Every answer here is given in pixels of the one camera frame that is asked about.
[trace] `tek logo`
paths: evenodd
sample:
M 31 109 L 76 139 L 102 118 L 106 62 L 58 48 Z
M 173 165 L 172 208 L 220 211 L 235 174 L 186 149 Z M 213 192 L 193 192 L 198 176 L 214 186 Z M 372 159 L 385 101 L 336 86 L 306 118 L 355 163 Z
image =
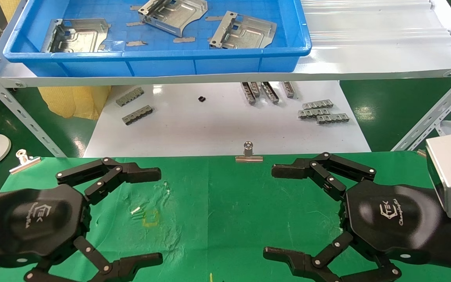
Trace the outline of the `tek logo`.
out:
M 389 201 L 382 201 L 381 204 L 381 215 L 387 217 L 388 219 L 392 219 L 398 215 L 398 211 L 396 210 L 395 205 L 390 205 Z
M 31 205 L 29 211 L 27 211 L 27 216 L 25 217 L 25 228 L 31 226 L 32 218 L 37 218 L 36 222 L 43 222 L 43 218 L 50 215 L 50 210 L 52 209 L 49 205 L 38 206 L 38 202 L 34 202 Z

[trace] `blue plastic tray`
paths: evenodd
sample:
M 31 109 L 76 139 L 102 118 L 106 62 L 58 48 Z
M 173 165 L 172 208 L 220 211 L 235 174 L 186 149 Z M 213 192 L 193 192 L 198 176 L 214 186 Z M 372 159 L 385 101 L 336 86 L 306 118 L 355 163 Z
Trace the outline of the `blue plastic tray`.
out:
M 24 63 L 37 76 L 170 76 L 241 72 L 291 72 L 299 57 L 311 50 L 311 40 L 300 0 L 208 0 L 208 11 L 190 23 L 183 37 L 195 42 L 174 43 L 174 35 L 150 25 L 127 27 L 138 22 L 131 5 L 146 0 L 29 0 L 12 32 L 4 56 Z M 210 49 L 226 11 L 277 23 L 276 34 L 263 49 Z M 108 52 L 40 53 L 50 21 L 56 18 L 105 18 L 111 25 L 104 41 Z M 145 41 L 127 47 L 125 42 Z

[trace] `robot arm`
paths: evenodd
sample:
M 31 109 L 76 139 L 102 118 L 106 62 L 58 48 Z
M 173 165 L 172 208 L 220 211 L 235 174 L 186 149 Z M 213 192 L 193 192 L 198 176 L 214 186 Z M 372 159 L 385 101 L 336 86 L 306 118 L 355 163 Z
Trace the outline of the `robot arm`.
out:
M 92 282 L 127 282 L 140 268 L 162 264 L 161 253 L 124 257 L 108 262 L 88 241 L 90 205 L 98 204 L 123 182 L 161 179 L 159 168 L 139 168 L 108 157 L 57 173 L 52 189 L 23 189 L 0 193 L 0 267 L 38 263 L 24 277 L 27 282 L 70 282 L 48 274 L 79 250 L 98 269 Z M 85 194 L 73 186 L 97 179 Z
M 330 172 L 357 184 L 346 189 Z M 266 247 L 266 259 L 286 262 L 295 276 L 316 282 L 389 282 L 401 271 L 390 262 L 436 264 L 451 268 L 451 218 L 440 205 L 434 189 L 404 184 L 375 184 L 376 170 L 324 152 L 293 164 L 275 164 L 276 178 L 310 178 L 331 198 L 340 201 L 344 232 L 318 255 Z M 328 264 L 348 246 L 378 269 L 338 277 Z

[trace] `yellow tape mark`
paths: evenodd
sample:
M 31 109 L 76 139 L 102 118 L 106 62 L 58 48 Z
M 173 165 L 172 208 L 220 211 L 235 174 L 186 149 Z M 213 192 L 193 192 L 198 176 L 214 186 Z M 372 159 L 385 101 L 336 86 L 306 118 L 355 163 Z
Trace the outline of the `yellow tape mark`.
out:
M 148 210 L 144 212 L 144 215 L 142 217 L 142 225 L 144 227 L 158 226 L 158 223 L 159 223 L 158 210 Z

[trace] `green mat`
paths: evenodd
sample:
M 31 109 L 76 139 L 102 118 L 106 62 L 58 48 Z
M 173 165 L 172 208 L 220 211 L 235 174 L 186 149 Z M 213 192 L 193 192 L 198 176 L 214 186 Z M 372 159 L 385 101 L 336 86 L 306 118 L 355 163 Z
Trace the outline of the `green mat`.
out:
M 431 187 L 426 159 L 414 152 L 341 156 L 376 168 L 379 184 Z M 296 157 L 312 155 L 268 155 L 255 164 L 237 164 L 232 156 L 116 158 L 141 167 L 157 166 L 162 180 L 123 184 L 92 207 L 87 239 L 109 261 L 163 253 L 164 263 L 139 271 L 138 282 L 301 282 L 304 279 L 293 277 L 286 264 L 263 259 L 263 247 L 316 255 L 341 231 L 339 205 L 319 187 L 310 180 L 271 176 L 272 164 L 290 164 Z M 89 161 L 45 158 L 11 175 L 2 191 L 55 187 L 58 171 Z M 403 271 L 401 282 L 451 281 L 449 268 L 394 263 Z M 0 268 L 0 281 L 22 281 L 31 267 Z M 345 275 L 376 266 L 349 248 L 330 267 Z M 96 269 L 76 252 L 51 273 L 88 281 Z

